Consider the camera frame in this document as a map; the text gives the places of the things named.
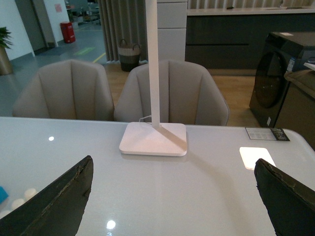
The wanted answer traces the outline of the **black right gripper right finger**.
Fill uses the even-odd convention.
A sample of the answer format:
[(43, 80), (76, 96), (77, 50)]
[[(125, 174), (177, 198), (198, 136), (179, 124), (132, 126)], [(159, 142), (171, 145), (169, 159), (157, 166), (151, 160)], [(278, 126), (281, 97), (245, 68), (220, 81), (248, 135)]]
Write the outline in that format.
[(255, 163), (260, 197), (277, 236), (315, 234), (315, 192), (264, 159)]

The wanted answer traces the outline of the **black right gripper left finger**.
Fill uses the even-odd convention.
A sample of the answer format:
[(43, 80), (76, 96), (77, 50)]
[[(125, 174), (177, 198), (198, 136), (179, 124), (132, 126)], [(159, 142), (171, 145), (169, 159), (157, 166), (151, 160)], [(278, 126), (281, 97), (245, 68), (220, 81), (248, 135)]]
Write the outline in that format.
[(74, 236), (92, 188), (94, 163), (86, 156), (0, 220), (2, 236)]

